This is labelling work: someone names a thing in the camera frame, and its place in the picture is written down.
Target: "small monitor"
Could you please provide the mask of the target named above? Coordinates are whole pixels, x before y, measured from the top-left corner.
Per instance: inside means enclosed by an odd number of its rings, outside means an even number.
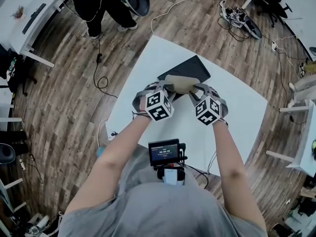
[[[148,143],[150,165],[160,166],[180,161],[179,139]]]

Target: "digital display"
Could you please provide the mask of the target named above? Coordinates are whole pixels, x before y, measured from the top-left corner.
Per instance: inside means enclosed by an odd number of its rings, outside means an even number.
[[[178,158],[178,144],[151,148],[152,161]]]

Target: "wooden floor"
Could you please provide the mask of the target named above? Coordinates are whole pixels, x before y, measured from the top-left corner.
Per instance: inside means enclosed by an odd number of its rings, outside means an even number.
[[[139,29],[119,33],[117,24],[105,15],[101,36],[102,66],[96,77],[107,75],[107,92],[119,95],[129,73],[150,39],[151,19],[165,13],[179,0],[150,0],[150,13],[137,18]],[[269,149],[287,156],[294,156],[298,147],[302,125],[291,123],[289,116],[278,109],[286,101],[289,81],[297,81],[293,67],[286,56],[271,51],[265,38],[238,42],[222,29],[217,20],[222,0],[193,0],[175,6],[167,16],[153,22],[155,33],[181,45],[251,86],[268,100],[268,107],[257,141],[247,161],[251,188],[267,227],[285,216],[297,197],[305,175],[288,168],[286,162],[267,156]],[[226,0],[228,5],[239,6],[246,0]],[[281,23],[271,28],[266,14],[258,16],[260,7],[251,3],[246,11],[262,30],[267,28],[272,39],[291,36]],[[57,14],[35,46],[35,53],[56,64],[55,68],[36,63],[32,68],[38,80],[28,84],[28,97],[18,91],[15,117],[22,117],[23,128],[29,136],[32,154],[44,184],[40,184],[36,170],[27,166],[21,173],[26,179],[23,196],[34,212],[49,215],[64,211],[88,176],[96,160],[97,131],[101,120],[107,118],[116,99],[102,94],[93,85],[98,40],[86,33],[86,24],[67,8]],[[304,51],[295,38],[278,40],[289,56],[304,57]],[[300,123],[304,116],[294,116]],[[106,132],[101,126],[100,143],[105,145]],[[208,189],[223,201],[219,177],[210,177]]]

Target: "person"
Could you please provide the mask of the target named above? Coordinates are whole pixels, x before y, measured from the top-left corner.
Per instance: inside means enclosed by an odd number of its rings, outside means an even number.
[[[59,237],[267,236],[228,126],[213,124],[224,207],[186,168],[184,185],[163,183],[137,143],[150,124],[136,118],[105,148],[68,205]]]
[[[288,86],[294,93],[293,98],[287,104],[288,108],[307,99],[316,99],[316,75],[304,77],[294,84],[289,82]]]
[[[101,34],[101,21],[105,11],[119,24],[118,31],[136,30],[137,23],[129,9],[120,0],[73,0],[76,12],[88,26],[88,33],[93,39]]]

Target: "shoe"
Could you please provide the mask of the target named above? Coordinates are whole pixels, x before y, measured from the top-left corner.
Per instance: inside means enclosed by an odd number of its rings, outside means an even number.
[[[97,36],[95,36],[95,37],[91,37],[93,40],[96,40],[96,39],[98,39],[100,37],[100,34],[98,34]]]
[[[130,30],[136,30],[138,28],[138,25],[136,24],[136,26],[133,27],[123,27],[123,26],[118,26],[118,31],[119,32],[126,32],[128,29]]]
[[[298,71],[300,72],[300,76],[301,76],[301,78],[303,78],[304,77],[304,75],[305,75],[305,70],[304,70],[304,63],[300,63],[299,65],[298,65]]]
[[[294,86],[293,83],[289,82],[289,83],[288,83],[288,87],[289,87],[293,92],[296,91],[296,88],[295,88],[295,86]]]
[[[295,105],[294,99],[291,99],[290,102],[287,104],[288,108],[292,108]]]

